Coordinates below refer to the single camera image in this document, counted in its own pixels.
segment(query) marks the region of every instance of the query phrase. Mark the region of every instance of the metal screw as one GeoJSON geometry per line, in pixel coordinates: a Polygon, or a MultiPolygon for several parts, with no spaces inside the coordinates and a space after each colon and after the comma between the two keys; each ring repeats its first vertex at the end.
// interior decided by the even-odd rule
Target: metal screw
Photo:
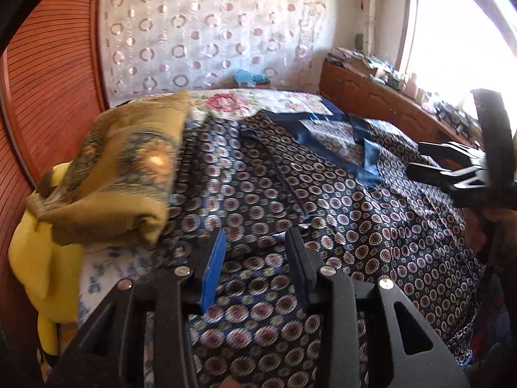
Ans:
{"type": "Polygon", "coordinates": [[[393,280],[384,277],[379,280],[379,286],[384,290],[391,290],[394,288],[395,283],[393,283],[393,280]]]}
{"type": "Polygon", "coordinates": [[[190,274],[190,268],[186,265],[180,265],[174,269],[174,274],[178,277],[187,277],[190,274]]]}
{"type": "Polygon", "coordinates": [[[133,280],[131,279],[122,279],[117,282],[118,290],[128,290],[133,287],[133,280]]]}
{"type": "Polygon", "coordinates": [[[324,276],[330,277],[335,274],[335,268],[330,265],[324,265],[320,268],[320,273],[324,276]]]}

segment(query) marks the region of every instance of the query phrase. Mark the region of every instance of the folded blanket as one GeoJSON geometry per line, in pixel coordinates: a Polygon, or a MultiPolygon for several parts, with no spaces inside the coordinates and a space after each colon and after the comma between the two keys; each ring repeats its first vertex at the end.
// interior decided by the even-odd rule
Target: folded blanket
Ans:
{"type": "Polygon", "coordinates": [[[168,218],[187,92],[135,101],[98,117],[63,181],[27,209],[52,225],[53,240],[153,246],[168,218]]]}

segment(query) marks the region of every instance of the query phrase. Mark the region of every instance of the window frame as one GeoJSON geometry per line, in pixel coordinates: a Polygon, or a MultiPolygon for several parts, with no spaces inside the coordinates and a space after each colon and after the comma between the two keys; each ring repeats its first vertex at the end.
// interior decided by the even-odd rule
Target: window frame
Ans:
{"type": "MultiPolygon", "coordinates": [[[[395,68],[402,73],[407,72],[409,58],[413,49],[416,18],[419,0],[406,0],[404,11],[404,23],[402,26],[402,35],[399,45],[399,53],[397,54],[395,68]]],[[[502,37],[517,57],[517,30],[511,21],[505,18],[504,13],[498,7],[494,0],[474,0],[475,3],[483,10],[502,37]]]]}

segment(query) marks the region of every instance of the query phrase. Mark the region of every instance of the wooden cabinet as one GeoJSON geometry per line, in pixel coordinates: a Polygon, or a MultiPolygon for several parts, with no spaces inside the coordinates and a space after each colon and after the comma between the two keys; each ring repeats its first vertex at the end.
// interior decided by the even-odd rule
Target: wooden cabinet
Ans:
{"type": "Polygon", "coordinates": [[[320,94],[343,112],[388,121],[416,142],[456,141],[474,146],[457,135],[450,126],[422,110],[414,100],[352,69],[325,62],[320,78],[320,94]]]}

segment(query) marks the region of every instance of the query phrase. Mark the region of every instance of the clamp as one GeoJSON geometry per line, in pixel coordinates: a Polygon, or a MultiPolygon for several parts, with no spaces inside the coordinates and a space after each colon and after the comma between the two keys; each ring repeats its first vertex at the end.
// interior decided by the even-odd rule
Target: clamp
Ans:
{"type": "Polygon", "coordinates": [[[507,263],[517,255],[503,243],[503,229],[486,220],[481,210],[490,205],[517,210],[517,181],[510,121],[502,96],[492,90],[472,90],[485,153],[459,143],[418,143],[421,155],[431,156],[438,163],[452,160],[460,169],[452,171],[420,163],[409,163],[409,179],[439,187],[449,194],[457,207],[469,207],[478,213],[487,243],[478,255],[489,265],[507,263]]]}
{"type": "Polygon", "coordinates": [[[198,239],[187,265],[113,287],[65,350],[48,377],[51,388],[141,388],[147,314],[154,312],[156,388],[196,388],[188,315],[214,302],[226,253],[226,234],[198,239]]]}
{"type": "Polygon", "coordinates": [[[360,386],[357,311],[364,312],[369,386],[467,388],[462,369],[425,318],[389,278],[377,284],[351,279],[306,248],[298,228],[285,236],[296,299],[322,314],[318,388],[360,386]]]}

